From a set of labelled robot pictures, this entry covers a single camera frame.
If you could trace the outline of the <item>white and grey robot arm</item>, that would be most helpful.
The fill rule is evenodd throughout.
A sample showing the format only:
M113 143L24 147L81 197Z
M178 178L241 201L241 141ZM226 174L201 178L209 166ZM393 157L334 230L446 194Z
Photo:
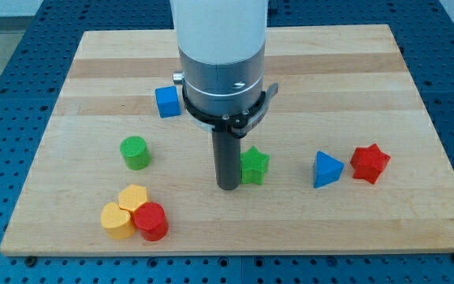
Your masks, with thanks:
M239 114L262 92L267 0L171 0L188 103Z

